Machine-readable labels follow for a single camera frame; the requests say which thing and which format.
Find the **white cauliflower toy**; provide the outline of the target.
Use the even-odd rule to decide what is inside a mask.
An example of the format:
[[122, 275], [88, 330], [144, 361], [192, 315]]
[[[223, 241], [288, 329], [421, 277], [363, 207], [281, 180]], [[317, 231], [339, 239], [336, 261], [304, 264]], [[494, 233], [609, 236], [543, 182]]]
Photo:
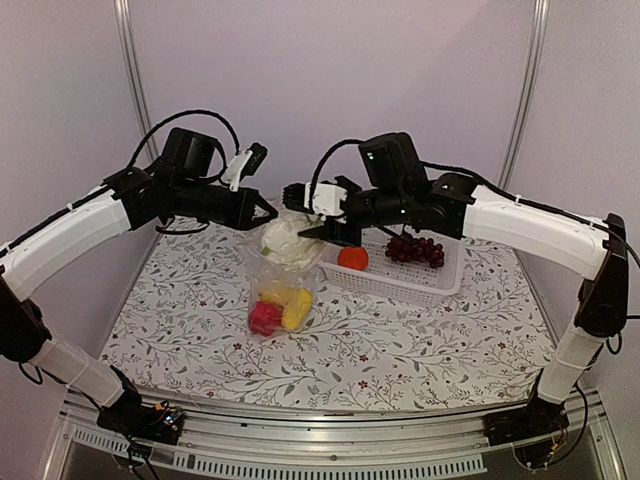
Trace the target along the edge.
[[300, 233], [321, 225], [317, 216], [281, 212], [262, 229], [260, 253], [285, 271], [307, 271], [321, 258], [325, 243], [302, 237]]

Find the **clear zip top bag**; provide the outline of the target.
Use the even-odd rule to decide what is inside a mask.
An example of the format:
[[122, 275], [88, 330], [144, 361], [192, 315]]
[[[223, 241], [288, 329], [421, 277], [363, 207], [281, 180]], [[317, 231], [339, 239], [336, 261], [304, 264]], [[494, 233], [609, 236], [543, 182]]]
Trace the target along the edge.
[[[260, 289], [270, 284], [287, 285], [295, 290], [307, 289], [313, 295], [314, 304], [314, 290], [316, 282], [315, 267], [319, 261], [307, 271], [298, 273], [285, 271], [279, 266], [273, 265], [260, 253], [260, 238], [264, 226], [260, 227], [255, 234], [251, 235], [248, 240], [241, 244], [241, 253], [243, 255], [244, 265], [249, 279], [248, 317], [255, 303], [260, 301], [258, 297]], [[291, 333], [299, 331], [306, 322], [307, 317], [298, 330], [287, 331], [281, 326], [271, 336], [284, 332]]]

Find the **yellow banana toy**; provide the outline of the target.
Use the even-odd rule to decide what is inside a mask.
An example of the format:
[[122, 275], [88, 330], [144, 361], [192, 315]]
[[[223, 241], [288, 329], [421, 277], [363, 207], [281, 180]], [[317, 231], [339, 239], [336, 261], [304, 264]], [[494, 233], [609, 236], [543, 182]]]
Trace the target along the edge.
[[270, 284], [261, 288], [258, 297], [261, 302], [284, 308], [295, 296], [296, 290], [287, 285]]

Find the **yellow lemon toy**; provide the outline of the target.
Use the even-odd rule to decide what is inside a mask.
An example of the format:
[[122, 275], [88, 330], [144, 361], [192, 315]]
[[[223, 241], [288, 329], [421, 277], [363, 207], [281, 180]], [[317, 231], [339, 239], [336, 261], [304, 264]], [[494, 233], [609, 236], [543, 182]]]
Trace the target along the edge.
[[281, 326], [287, 331], [298, 330], [313, 305], [313, 295], [307, 289], [296, 290], [285, 305], [281, 317]]

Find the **red toy pepper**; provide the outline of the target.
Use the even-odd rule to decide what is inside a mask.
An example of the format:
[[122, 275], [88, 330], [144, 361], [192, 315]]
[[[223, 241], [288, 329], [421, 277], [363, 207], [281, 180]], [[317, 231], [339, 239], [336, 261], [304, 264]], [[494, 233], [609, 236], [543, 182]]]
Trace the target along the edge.
[[269, 337], [281, 327], [282, 308], [279, 305], [258, 301], [249, 313], [251, 333]]

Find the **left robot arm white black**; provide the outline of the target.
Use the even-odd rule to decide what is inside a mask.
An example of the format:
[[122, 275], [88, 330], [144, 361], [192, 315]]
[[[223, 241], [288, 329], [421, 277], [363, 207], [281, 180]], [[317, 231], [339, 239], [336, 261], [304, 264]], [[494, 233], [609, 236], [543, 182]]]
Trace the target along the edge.
[[237, 150], [222, 172], [208, 173], [221, 148], [209, 136], [176, 127], [161, 155], [146, 168], [128, 166], [105, 178], [86, 197], [52, 215], [1, 250], [1, 354], [28, 363], [90, 397], [128, 434], [148, 426], [135, 387], [114, 368], [53, 337], [31, 297], [47, 280], [102, 243], [160, 221], [186, 217], [201, 226], [249, 231], [277, 211], [258, 190], [242, 186], [266, 159], [253, 143]]

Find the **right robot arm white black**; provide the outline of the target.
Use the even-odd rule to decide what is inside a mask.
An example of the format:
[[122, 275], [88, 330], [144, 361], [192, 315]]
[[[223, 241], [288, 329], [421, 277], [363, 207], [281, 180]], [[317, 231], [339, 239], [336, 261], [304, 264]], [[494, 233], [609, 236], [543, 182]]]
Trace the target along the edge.
[[572, 325], [538, 374], [525, 406], [484, 418], [485, 431], [537, 436], [567, 426], [564, 402], [628, 319], [629, 262], [638, 256], [626, 240], [623, 219], [583, 217], [509, 194], [477, 173], [441, 167], [429, 179], [405, 132], [354, 140], [372, 185], [364, 190], [344, 176], [285, 187], [290, 210], [321, 217], [306, 238], [356, 247], [365, 228], [407, 225], [453, 239], [496, 242], [549, 260], [583, 280]]

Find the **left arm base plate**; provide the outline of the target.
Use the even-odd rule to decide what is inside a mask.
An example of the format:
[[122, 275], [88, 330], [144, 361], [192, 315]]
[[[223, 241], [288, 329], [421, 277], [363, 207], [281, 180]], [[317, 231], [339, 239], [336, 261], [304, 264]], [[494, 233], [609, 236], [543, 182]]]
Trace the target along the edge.
[[145, 406], [139, 400], [120, 399], [100, 410], [97, 425], [127, 439], [177, 445], [184, 421], [184, 410], [170, 406], [167, 401]]

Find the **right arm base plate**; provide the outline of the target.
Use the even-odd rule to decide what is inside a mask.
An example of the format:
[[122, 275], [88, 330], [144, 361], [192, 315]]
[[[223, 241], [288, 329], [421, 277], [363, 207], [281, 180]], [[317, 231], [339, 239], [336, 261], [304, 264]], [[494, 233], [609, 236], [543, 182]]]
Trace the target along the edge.
[[489, 413], [482, 422], [483, 435], [491, 446], [548, 435], [569, 426], [563, 403], [553, 404], [537, 397], [525, 406]]

